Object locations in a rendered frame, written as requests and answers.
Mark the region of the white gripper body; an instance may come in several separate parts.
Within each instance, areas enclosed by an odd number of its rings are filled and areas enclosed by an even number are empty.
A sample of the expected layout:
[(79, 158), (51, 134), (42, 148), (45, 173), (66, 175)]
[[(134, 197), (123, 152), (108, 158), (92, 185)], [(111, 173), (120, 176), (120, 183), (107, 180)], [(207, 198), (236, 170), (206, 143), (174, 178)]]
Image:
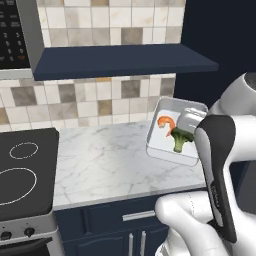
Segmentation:
[(189, 133), (194, 133), (198, 124), (206, 117), (207, 111), (198, 108), (186, 107), (177, 119), (177, 128)]

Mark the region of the white tupperware tray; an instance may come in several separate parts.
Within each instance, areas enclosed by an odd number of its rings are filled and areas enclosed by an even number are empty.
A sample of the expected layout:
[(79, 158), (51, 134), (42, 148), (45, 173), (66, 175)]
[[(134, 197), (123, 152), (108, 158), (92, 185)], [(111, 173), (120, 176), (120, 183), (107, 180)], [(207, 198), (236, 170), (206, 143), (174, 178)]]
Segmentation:
[(170, 97), (161, 97), (158, 100), (146, 139), (146, 151), (149, 156), (191, 167), (197, 164), (199, 157), (194, 141), (186, 142), (183, 145), (182, 152), (176, 153), (173, 150), (174, 138), (172, 135), (166, 136), (169, 126), (159, 128), (157, 124), (160, 116), (169, 116), (174, 120), (175, 128), (177, 128), (177, 119), (186, 107), (198, 108), (208, 112), (207, 106), (199, 102)]

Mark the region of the dark blue cupboard door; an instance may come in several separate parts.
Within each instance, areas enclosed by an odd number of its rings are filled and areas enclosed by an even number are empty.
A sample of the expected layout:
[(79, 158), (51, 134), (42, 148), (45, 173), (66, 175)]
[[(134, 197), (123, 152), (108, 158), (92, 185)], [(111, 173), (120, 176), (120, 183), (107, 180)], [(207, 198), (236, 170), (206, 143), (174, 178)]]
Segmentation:
[(63, 243), (66, 256), (128, 256), (129, 234), (133, 234), (133, 255), (136, 254), (137, 231), (126, 230), (85, 237)]
[(169, 227), (160, 224), (139, 228), (137, 231), (136, 256), (140, 256), (142, 232), (146, 233), (144, 256), (155, 256), (157, 248), (165, 241)]

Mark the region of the green broccoli floret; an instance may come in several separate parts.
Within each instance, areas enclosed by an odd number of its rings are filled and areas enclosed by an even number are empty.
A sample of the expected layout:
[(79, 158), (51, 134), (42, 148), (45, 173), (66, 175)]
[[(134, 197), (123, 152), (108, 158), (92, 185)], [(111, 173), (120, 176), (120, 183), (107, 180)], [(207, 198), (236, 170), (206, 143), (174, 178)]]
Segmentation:
[(192, 133), (181, 130), (179, 128), (174, 128), (171, 132), (172, 137), (174, 138), (174, 148), (173, 150), (176, 153), (181, 153), (183, 145), (186, 142), (193, 142), (194, 141), (194, 136)]

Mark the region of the orange shrimp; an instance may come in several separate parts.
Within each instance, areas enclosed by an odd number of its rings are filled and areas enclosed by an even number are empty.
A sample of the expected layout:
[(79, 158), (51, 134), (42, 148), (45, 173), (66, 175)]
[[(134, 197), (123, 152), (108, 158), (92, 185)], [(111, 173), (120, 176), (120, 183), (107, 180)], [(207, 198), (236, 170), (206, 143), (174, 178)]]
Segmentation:
[(169, 116), (160, 116), (157, 120), (157, 124), (159, 128), (164, 128), (166, 125), (169, 126), (166, 136), (170, 136), (172, 130), (176, 127), (174, 120)]

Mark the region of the dark blue tall cabinet panel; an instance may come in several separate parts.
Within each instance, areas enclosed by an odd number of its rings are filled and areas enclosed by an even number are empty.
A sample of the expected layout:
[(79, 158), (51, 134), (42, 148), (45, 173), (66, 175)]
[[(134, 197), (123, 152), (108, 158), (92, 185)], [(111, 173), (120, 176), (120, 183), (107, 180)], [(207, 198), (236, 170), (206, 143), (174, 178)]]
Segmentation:
[(219, 68), (177, 74), (174, 96), (212, 106), (233, 80), (256, 72), (256, 0), (187, 0), (181, 43)]

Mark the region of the dark blue drawer front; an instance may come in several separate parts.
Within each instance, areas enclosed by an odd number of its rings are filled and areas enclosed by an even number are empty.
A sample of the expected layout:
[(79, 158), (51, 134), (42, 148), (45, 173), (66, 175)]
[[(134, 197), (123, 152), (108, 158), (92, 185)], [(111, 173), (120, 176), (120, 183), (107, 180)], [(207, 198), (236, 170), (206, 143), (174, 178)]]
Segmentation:
[(155, 216), (123, 220), (130, 214), (155, 209), (159, 195), (123, 201), (108, 202), (84, 207), (73, 207), (55, 212), (59, 231), (64, 241), (83, 238), (86, 235), (110, 233), (127, 229), (158, 225)]

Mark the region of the black glass hob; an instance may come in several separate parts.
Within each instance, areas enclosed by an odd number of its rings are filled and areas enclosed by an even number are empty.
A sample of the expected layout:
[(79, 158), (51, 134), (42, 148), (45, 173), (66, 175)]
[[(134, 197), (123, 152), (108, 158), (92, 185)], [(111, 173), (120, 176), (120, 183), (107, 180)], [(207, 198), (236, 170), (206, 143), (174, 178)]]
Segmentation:
[(0, 221), (50, 212), (58, 143), (55, 128), (0, 133)]

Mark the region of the silver black microwave oven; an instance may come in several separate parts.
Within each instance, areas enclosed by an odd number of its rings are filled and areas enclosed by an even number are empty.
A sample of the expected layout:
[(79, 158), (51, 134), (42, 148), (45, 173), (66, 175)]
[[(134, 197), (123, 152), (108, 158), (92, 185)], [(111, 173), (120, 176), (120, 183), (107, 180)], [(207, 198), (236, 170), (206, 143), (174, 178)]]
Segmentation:
[(32, 78), (44, 48), (36, 0), (0, 0), (0, 79)]

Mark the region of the dark blue wall shelf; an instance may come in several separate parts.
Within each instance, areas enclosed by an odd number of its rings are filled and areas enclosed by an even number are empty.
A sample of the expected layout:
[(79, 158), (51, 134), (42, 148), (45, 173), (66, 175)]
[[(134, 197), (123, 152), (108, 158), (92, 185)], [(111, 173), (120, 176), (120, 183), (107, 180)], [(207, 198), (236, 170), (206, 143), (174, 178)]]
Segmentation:
[(218, 64), (182, 44), (45, 48), (37, 81), (217, 71)]

